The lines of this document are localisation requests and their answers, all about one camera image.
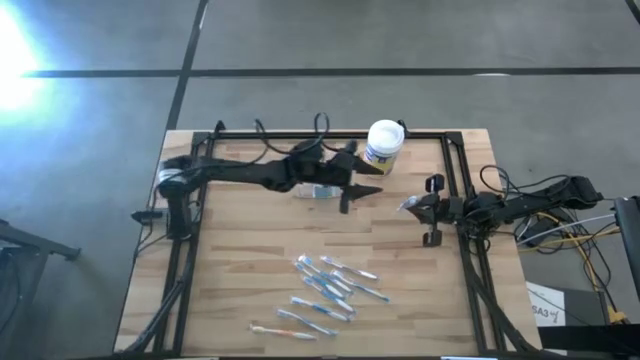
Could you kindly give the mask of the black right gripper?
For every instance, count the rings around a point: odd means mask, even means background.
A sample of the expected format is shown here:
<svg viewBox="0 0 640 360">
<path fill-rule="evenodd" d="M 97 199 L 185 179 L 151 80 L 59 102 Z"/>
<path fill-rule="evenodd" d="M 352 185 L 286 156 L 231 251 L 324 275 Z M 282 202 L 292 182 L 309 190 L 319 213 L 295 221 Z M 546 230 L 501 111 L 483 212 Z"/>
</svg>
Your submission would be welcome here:
<svg viewBox="0 0 640 360">
<path fill-rule="evenodd" d="M 445 188 L 442 174 L 434 174 L 425 180 L 427 195 L 408 198 L 407 211 L 420 224 L 428 224 L 430 230 L 423 235 L 424 247 L 437 247 L 442 243 L 442 231 L 437 224 L 456 224 L 463 217 L 464 201 L 460 197 L 441 198 L 439 192 Z"/>
</svg>

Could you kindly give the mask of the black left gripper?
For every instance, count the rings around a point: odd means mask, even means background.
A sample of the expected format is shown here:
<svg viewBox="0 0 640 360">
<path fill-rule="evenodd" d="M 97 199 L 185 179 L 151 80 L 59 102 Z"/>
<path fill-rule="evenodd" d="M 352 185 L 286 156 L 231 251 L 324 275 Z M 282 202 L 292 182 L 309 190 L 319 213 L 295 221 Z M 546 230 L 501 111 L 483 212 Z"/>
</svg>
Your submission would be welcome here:
<svg viewBox="0 0 640 360">
<path fill-rule="evenodd" d="M 334 152 L 329 164 L 334 167 L 338 176 L 336 185 L 341 189 L 339 211 L 341 214 L 349 213 L 349 206 L 353 200 L 383 191 L 380 187 L 360 185 L 352 183 L 353 170 L 359 174 L 382 176 L 384 171 L 356 156 L 357 141 L 348 140 L 341 148 L 330 148 Z"/>
</svg>

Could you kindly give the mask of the yellow Lysol wipes canister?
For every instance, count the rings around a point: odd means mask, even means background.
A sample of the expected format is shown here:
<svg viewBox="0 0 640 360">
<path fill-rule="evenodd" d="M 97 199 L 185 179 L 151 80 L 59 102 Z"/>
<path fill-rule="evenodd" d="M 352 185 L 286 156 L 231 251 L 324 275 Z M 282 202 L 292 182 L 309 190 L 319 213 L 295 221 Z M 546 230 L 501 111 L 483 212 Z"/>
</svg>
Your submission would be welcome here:
<svg viewBox="0 0 640 360">
<path fill-rule="evenodd" d="M 371 125 L 367 134 L 364 160 L 389 175 L 405 140 L 404 127 L 389 119 L 381 119 Z"/>
</svg>

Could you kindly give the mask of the clear acrylic organizer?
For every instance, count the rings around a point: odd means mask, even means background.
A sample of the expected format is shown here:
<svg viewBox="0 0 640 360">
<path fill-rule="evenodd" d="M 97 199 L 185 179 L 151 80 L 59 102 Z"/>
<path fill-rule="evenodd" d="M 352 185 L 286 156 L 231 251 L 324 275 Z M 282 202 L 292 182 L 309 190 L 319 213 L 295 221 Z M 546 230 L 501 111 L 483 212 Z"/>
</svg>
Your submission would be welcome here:
<svg viewBox="0 0 640 360">
<path fill-rule="evenodd" d="M 316 198 L 314 196 L 314 187 L 315 186 L 323 186 L 324 187 L 324 197 L 322 198 Z M 326 191 L 325 188 L 329 186 L 333 188 L 334 194 L 332 197 L 327 197 L 326 196 Z M 321 184 L 313 184 L 313 183 L 303 183 L 303 184 L 299 184 L 298 187 L 298 197 L 299 198 L 304 198 L 304 199 L 333 199 L 333 198 L 339 198 L 342 195 L 342 189 L 340 187 L 337 186 L 331 186 L 331 185 L 321 185 Z"/>
</svg>

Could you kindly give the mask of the black power adapter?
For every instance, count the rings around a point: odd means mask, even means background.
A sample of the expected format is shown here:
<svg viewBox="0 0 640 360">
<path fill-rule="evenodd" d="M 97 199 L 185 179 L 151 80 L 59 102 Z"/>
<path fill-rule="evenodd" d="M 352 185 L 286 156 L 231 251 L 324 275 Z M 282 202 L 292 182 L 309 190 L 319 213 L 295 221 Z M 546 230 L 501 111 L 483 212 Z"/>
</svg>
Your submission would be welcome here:
<svg viewBox="0 0 640 360">
<path fill-rule="evenodd" d="M 570 229 L 564 228 L 551 233 L 549 233 L 549 230 L 559 227 L 562 223 L 571 223 L 572 220 L 573 217 L 561 208 L 550 209 L 541 214 L 534 215 L 531 218 L 531 223 L 528 228 L 519 237 L 519 241 L 528 240 L 533 237 L 533 240 L 525 243 L 525 246 L 533 248 L 548 238 L 564 238 Z"/>
</svg>

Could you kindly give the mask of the white paper sheet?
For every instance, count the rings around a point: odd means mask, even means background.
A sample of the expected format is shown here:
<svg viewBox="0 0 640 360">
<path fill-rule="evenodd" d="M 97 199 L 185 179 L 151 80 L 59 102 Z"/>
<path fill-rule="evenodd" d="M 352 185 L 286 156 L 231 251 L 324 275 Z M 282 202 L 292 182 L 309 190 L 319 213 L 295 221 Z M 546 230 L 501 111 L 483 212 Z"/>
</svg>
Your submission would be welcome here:
<svg viewBox="0 0 640 360">
<path fill-rule="evenodd" d="M 550 287 L 526 282 L 531 308 L 538 327 L 566 325 L 565 293 Z"/>
</svg>

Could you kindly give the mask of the orange wrapped toothbrush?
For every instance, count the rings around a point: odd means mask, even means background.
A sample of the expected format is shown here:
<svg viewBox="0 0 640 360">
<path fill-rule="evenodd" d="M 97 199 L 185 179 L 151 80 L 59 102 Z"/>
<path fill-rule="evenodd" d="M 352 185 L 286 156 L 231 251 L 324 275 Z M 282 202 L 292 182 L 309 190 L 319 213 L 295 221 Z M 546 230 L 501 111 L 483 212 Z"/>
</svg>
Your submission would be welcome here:
<svg viewBox="0 0 640 360">
<path fill-rule="evenodd" d="M 266 328 L 266 327 L 258 326 L 258 325 L 254 325 L 254 324 L 250 324 L 249 325 L 249 330 L 251 332 L 257 333 L 257 334 L 272 334 L 272 335 L 277 335 L 277 336 L 282 336 L 282 337 L 289 337 L 289 338 L 305 340 L 305 341 L 316 341 L 317 340 L 317 337 L 315 335 L 312 335 L 312 334 L 309 334 L 309 333 L 295 332 L 295 331 L 283 330 L 283 329 Z"/>
</svg>

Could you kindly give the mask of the black floor case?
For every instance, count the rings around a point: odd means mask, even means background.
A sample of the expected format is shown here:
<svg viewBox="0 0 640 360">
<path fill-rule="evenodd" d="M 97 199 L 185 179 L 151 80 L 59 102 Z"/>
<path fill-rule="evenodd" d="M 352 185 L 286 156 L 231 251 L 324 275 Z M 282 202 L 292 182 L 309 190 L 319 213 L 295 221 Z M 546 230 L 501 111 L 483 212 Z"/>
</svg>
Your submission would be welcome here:
<svg viewBox="0 0 640 360">
<path fill-rule="evenodd" d="M 602 293 L 553 289 L 565 293 L 566 325 L 537 326 L 544 349 L 640 358 L 640 324 L 612 325 Z"/>
</svg>

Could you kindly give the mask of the black screen edge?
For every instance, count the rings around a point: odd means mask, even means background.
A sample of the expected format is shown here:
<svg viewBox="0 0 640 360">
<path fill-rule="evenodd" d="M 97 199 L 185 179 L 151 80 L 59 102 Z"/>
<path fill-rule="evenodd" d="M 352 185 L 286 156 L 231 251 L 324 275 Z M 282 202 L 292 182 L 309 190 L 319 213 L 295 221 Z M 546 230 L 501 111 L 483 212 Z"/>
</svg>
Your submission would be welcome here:
<svg viewBox="0 0 640 360">
<path fill-rule="evenodd" d="M 621 231 L 633 284 L 640 300 L 640 196 L 614 200 L 615 219 Z"/>
</svg>

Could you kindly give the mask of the black metal stand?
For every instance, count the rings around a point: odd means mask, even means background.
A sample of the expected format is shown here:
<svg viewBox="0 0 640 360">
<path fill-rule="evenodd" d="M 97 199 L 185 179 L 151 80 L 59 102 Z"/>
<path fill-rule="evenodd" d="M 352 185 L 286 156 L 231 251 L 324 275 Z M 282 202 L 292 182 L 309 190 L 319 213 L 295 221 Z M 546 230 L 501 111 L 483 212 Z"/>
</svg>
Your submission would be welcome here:
<svg viewBox="0 0 640 360">
<path fill-rule="evenodd" d="M 36 295 L 48 258 L 73 261 L 80 248 L 34 235 L 0 219 L 0 360 L 7 353 Z"/>
</svg>

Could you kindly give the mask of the black aluminium table frame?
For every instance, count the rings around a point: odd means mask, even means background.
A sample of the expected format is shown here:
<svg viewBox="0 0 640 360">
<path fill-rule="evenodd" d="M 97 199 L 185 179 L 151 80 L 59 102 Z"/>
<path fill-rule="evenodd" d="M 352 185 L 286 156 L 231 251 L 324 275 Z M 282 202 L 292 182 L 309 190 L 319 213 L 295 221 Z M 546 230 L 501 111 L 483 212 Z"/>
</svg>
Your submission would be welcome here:
<svg viewBox="0 0 640 360">
<path fill-rule="evenodd" d="M 441 246 L 426 248 L 425 226 L 397 210 L 433 173 L 446 176 L 447 192 L 465 191 L 492 158 L 483 129 L 415 130 L 391 175 L 374 180 L 383 191 L 356 201 L 348 214 L 337 199 L 210 183 L 192 198 L 203 218 L 197 249 L 162 240 L 136 260 L 115 360 L 519 359 L 513 346 L 495 347 L 486 307 L 468 295 L 455 228 L 444 226 Z M 294 308 L 336 336 L 279 317 L 291 297 L 321 300 L 294 267 L 301 254 L 377 274 L 375 287 L 391 302 L 356 293 L 357 315 L 348 323 Z M 317 340 L 257 334 L 250 324 Z"/>
</svg>

